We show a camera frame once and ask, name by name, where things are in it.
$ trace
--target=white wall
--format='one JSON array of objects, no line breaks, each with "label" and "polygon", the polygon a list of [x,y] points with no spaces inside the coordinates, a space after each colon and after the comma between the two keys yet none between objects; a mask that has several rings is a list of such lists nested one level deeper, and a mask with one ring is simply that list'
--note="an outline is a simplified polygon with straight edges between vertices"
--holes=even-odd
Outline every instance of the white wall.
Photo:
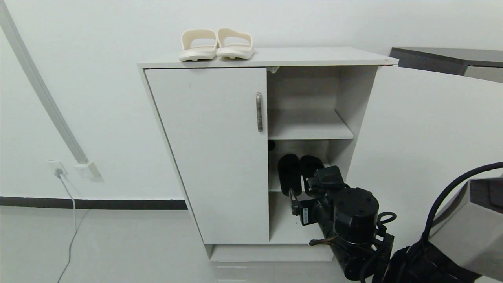
[{"label": "white wall", "polygon": [[4,196],[66,198],[45,167],[56,159],[70,171],[79,198],[183,198],[135,64],[178,52],[186,29],[247,31],[256,46],[347,45],[381,54],[392,46],[503,49],[501,1],[6,2],[104,182],[77,177],[75,160],[3,38]]}]

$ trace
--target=black slipper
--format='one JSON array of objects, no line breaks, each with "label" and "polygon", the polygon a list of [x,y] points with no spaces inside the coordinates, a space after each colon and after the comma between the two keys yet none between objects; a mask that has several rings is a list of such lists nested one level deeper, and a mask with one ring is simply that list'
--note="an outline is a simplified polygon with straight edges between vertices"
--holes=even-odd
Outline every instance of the black slipper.
[{"label": "black slipper", "polygon": [[278,161],[278,175],[280,177],[281,192],[289,196],[288,191],[293,190],[295,195],[302,193],[300,181],[300,163],[295,154],[287,154]]},{"label": "black slipper", "polygon": [[323,162],[317,157],[306,155],[300,159],[300,171],[304,180],[304,190],[308,196],[319,197],[318,194],[309,189],[309,183],[307,183],[306,179],[311,178],[314,176],[316,170],[324,167]]}]

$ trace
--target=white slipper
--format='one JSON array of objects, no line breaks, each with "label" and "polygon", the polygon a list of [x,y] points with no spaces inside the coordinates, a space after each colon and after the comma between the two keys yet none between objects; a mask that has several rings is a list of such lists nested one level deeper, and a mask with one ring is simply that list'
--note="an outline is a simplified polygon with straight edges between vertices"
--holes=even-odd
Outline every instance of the white slipper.
[{"label": "white slipper", "polygon": [[[196,39],[209,38],[214,39],[214,45],[199,45],[192,46],[192,42]],[[200,59],[211,60],[215,58],[218,46],[217,35],[212,30],[188,30],[182,34],[182,48],[178,59],[180,61],[197,61]]]},{"label": "white slipper", "polygon": [[[227,37],[243,38],[248,41],[248,43],[224,44]],[[217,55],[222,57],[249,59],[255,53],[253,49],[253,38],[249,33],[237,32],[228,28],[219,29],[218,44],[220,48],[217,49]]]}]

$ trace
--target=cabinet top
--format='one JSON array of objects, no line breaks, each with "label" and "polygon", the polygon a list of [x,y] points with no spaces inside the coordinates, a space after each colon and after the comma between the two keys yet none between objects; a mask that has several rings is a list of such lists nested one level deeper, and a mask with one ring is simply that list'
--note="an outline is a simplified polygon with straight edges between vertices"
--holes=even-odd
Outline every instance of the cabinet top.
[{"label": "cabinet top", "polygon": [[248,60],[216,57],[213,60],[180,62],[178,54],[138,63],[139,68],[236,68],[273,66],[395,65],[398,59],[351,47],[256,48]]}]

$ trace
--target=cabinet door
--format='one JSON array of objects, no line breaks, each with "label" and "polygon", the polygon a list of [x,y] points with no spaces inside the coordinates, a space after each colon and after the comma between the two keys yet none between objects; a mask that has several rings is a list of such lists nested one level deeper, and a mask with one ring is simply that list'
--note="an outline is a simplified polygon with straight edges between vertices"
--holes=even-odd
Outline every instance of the cabinet door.
[{"label": "cabinet door", "polygon": [[266,69],[145,72],[204,243],[267,243]]},{"label": "cabinet door", "polygon": [[396,249],[410,245],[452,180],[503,160],[502,121],[503,84],[380,67],[346,182],[372,191],[380,211],[397,213],[388,232]]}]

